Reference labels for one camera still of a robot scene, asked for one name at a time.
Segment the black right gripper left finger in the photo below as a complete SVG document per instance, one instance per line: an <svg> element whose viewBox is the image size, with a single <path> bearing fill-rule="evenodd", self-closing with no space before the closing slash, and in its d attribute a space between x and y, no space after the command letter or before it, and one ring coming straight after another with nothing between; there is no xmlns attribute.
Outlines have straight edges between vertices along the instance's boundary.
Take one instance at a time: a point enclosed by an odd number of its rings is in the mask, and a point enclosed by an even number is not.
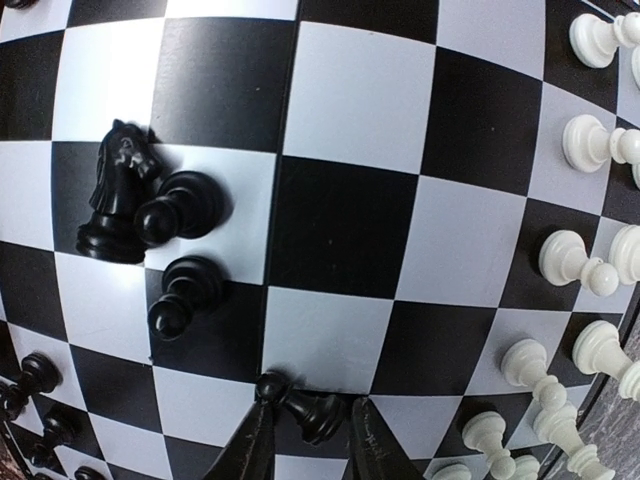
<svg viewBox="0 0 640 480"><path fill-rule="evenodd" d="M272 405L266 401L256 401L204 478L272 479L275 461L274 425Z"/></svg>

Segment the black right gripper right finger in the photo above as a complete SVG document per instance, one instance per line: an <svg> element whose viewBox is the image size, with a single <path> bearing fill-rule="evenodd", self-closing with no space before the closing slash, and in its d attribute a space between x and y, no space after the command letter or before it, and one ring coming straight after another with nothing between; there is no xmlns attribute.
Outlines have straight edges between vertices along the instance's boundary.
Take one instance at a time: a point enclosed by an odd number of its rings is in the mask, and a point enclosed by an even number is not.
<svg viewBox="0 0 640 480"><path fill-rule="evenodd" d="M353 479L422 479L369 397L353 402L349 427Z"/></svg>

